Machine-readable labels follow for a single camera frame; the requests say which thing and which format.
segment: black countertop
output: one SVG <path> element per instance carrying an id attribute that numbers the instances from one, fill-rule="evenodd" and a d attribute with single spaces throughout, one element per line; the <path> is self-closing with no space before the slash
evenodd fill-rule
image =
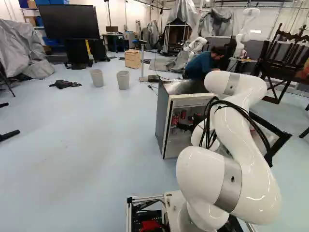
<path id="1" fill-rule="evenodd" d="M 161 83 L 169 95 L 209 93 L 204 86 L 204 81 L 200 80 L 171 80 L 162 81 Z"/>

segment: white bucket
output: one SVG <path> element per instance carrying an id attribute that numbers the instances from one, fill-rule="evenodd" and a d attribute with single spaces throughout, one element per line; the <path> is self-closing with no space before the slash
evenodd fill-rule
<path id="1" fill-rule="evenodd" d="M 128 71 L 119 71 L 117 81 L 120 90 L 129 89 L 130 73 Z"/>
<path id="2" fill-rule="evenodd" d="M 104 82 L 103 82 L 103 73 L 100 69 L 92 69 L 90 70 L 91 78 L 93 85 L 95 87 L 102 87 Z"/>

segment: blue bin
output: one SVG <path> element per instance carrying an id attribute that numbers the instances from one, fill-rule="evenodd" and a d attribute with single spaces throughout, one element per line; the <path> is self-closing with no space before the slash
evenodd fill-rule
<path id="1" fill-rule="evenodd" d="M 38 5 L 48 5 L 50 4 L 49 0 L 35 0 L 35 4 Z"/>
<path id="2" fill-rule="evenodd" d="M 41 16 L 36 16 L 35 17 L 35 23 L 38 27 L 43 27 L 43 20 Z"/>
<path id="3" fill-rule="evenodd" d="M 49 0 L 50 4 L 69 4 L 68 0 Z"/>
<path id="4" fill-rule="evenodd" d="M 56 45 L 59 45 L 58 40 L 49 39 L 49 38 L 46 37 L 46 36 L 43 36 L 43 40 L 44 40 L 45 45 L 47 45 L 47 46 L 56 46 Z"/>
<path id="5" fill-rule="evenodd" d="M 27 0 L 19 0 L 20 8 L 28 8 Z"/>

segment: black tripod leg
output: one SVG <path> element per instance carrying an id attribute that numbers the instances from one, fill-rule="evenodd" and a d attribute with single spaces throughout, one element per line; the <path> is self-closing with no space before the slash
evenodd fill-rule
<path id="1" fill-rule="evenodd" d="M 15 135 L 18 135 L 20 133 L 19 130 L 15 130 L 15 131 L 12 131 L 12 132 L 9 132 L 9 133 L 6 133 L 6 134 L 1 134 L 0 135 L 0 142 L 6 140 L 6 139 L 9 139 Z"/>
<path id="2" fill-rule="evenodd" d="M 13 96 L 16 97 L 15 94 L 13 93 L 13 90 L 12 90 L 10 83 L 8 82 L 7 78 L 3 77 L 3 80 L 4 80 L 5 84 L 8 86 L 8 88 L 9 88 L 10 92 L 13 94 Z"/>
<path id="3" fill-rule="evenodd" d="M 303 139 L 307 134 L 309 134 L 309 127 L 304 132 L 302 132 L 299 137 Z"/>
<path id="4" fill-rule="evenodd" d="M 8 103 L 2 103 L 2 104 L 0 104 L 0 108 L 8 106 L 8 105 L 9 105 Z"/>

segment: teal shirt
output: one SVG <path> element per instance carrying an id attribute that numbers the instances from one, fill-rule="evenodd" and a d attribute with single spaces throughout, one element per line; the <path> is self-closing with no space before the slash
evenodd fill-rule
<path id="1" fill-rule="evenodd" d="M 211 72 L 212 66 L 211 52 L 202 52 L 187 64 L 185 73 L 190 79 L 204 79 L 205 75 Z"/>

